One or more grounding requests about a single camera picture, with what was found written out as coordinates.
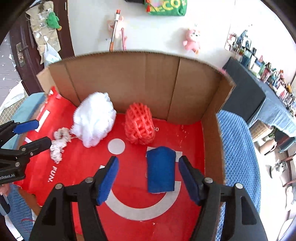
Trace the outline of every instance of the blue rubber fingertip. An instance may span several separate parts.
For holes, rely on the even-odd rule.
[[[111,188],[113,186],[113,183],[115,181],[118,169],[119,169],[119,162],[118,162],[118,159],[115,158],[107,174],[105,175],[101,185],[99,186],[99,196],[96,199],[98,205],[101,205],[103,202],[107,200],[109,193],[111,191]]]
[[[190,199],[194,201],[196,205],[198,205],[200,202],[198,186],[194,181],[182,157],[179,159],[179,171],[189,193]]]
[[[38,120],[30,120],[30,121],[26,121],[24,123],[20,123],[18,124],[13,132],[15,134],[22,134],[22,133],[25,133],[25,132],[28,132],[28,131],[31,131],[31,130],[35,130],[39,127],[39,122]]]

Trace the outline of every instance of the metal bolt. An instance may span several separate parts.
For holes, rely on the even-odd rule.
[[[55,189],[61,189],[63,187],[63,184],[58,183],[55,185]]]
[[[92,177],[87,177],[86,179],[85,179],[85,182],[86,183],[92,183],[93,182],[93,178]]]
[[[212,183],[212,182],[213,182],[213,179],[210,178],[210,177],[206,177],[206,178],[205,178],[205,182],[206,182],[206,183]]]
[[[236,186],[236,188],[238,188],[238,189],[242,189],[244,186],[242,185],[242,184],[240,184],[240,183],[237,183],[237,184],[235,184],[235,186]]]

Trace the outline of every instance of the white floor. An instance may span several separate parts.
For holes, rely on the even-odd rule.
[[[281,227],[287,218],[287,212],[285,211],[285,188],[283,188],[283,183],[280,178],[272,179],[268,172],[269,167],[277,160],[275,153],[272,152],[264,156],[259,153],[257,148],[255,148],[255,151],[261,176],[260,218],[265,228],[268,241],[276,241]]]

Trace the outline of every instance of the blue knitted blanket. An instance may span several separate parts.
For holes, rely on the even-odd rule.
[[[249,127],[240,116],[228,111],[221,110],[217,118],[223,142],[225,184],[228,186],[233,186],[237,182],[243,184],[259,213],[260,172]],[[221,208],[215,241],[221,238],[224,214],[225,205]]]

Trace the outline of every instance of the door handle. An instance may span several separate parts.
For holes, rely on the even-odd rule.
[[[22,48],[22,44],[18,43],[16,45],[16,49],[17,49],[17,59],[19,61],[20,67],[24,67],[25,63],[25,59],[24,59],[24,55],[22,53],[22,51],[24,51],[25,49],[27,49],[29,46],[25,46],[24,48]]]

